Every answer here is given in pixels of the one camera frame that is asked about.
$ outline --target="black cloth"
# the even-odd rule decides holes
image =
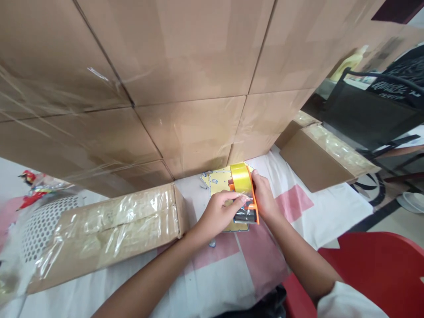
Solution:
[[[256,305],[247,310],[229,311],[215,318],[286,318],[283,306],[287,293],[280,284],[265,295]]]
[[[397,76],[424,87],[424,45],[398,58],[383,74]],[[424,96],[395,80],[377,78],[367,91],[424,110]]]

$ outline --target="hand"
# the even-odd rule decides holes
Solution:
[[[234,202],[225,206],[225,201]],[[221,233],[234,218],[237,211],[247,202],[247,197],[234,191],[221,191],[212,195],[202,217],[192,231],[207,243]]]
[[[254,190],[257,209],[266,222],[266,218],[279,214],[278,206],[275,202],[268,179],[262,177],[256,169],[252,172],[252,179],[256,187]]]

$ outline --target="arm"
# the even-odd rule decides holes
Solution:
[[[245,202],[236,192],[214,194],[193,229],[119,287],[92,318],[148,317],[190,259],[225,229]]]
[[[274,200],[268,179],[252,174],[258,210],[283,252],[287,264],[315,306],[329,294],[336,281],[343,281],[335,269],[297,233],[284,218]]]

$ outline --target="yellow bottle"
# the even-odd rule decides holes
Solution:
[[[337,70],[333,73],[333,75],[330,77],[330,80],[337,82],[341,75],[343,74],[343,71],[345,68],[350,67],[352,71],[355,70],[355,67],[359,65],[359,63],[363,59],[363,54],[367,50],[368,46],[364,45],[362,48],[357,49],[355,53],[353,53],[351,56],[349,56],[346,60],[344,60],[340,66],[337,68]]]

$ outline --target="red chair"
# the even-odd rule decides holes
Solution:
[[[424,317],[424,250],[411,240],[387,232],[347,233],[340,249],[319,253],[349,284],[379,306],[390,318]],[[316,317],[305,290],[292,274],[287,290],[288,317]]]

